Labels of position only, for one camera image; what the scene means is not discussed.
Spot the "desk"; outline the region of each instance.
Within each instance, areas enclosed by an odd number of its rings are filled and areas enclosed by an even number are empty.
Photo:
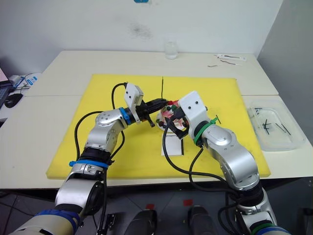
[[[0,128],[0,188],[61,186],[63,180],[48,180],[45,172],[93,73],[236,77],[247,107],[256,98],[281,100],[255,57],[245,56],[247,62],[243,66],[222,64],[208,68],[207,65],[219,63],[213,54],[183,53],[170,61],[163,53],[154,52],[61,52]],[[271,170],[268,178],[313,176],[312,155],[308,140],[297,150],[264,152]],[[187,181],[181,178],[108,180],[108,185]]]

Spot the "clear glass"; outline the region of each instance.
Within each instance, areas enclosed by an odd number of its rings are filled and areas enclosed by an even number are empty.
[[[176,42],[166,42],[164,45],[165,57],[174,60],[178,56],[178,48]]]

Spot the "green band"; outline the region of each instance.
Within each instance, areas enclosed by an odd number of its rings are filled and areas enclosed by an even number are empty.
[[[251,235],[255,235],[260,229],[263,229],[263,228],[267,228],[267,227],[272,227],[272,226],[275,226],[271,223],[267,223],[267,224],[261,224],[257,227],[255,227],[252,232],[251,232]]]
[[[212,119],[212,120],[210,120],[209,123],[207,123],[206,125],[204,125],[204,126],[200,129],[200,131],[196,134],[196,136],[195,136],[195,138],[194,138],[194,144],[195,144],[195,145],[197,145],[197,141],[198,141],[198,139],[200,138],[200,136],[202,135],[202,133],[205,131],[205,129],[208,128],[210,125],[215,124],[216,120],[217,120],[217,117],[214,118],[214,119]]]

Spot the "white card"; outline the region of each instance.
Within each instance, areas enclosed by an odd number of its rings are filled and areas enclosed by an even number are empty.
[[[183,140],[180,140],[174,133],[166,134],[165,144],[168,156],[184,155]],[[162,145],[161,145],[161,155],[164,156]]]

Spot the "computer mouse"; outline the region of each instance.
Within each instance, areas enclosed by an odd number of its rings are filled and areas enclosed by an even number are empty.
[[[22,94],[12,94],[12,95],[9,95],[5,102],[4,102],[4,105],[7,107],[7,108],[12,108],[14,107],[18,102],[19,100],[23,97]]]

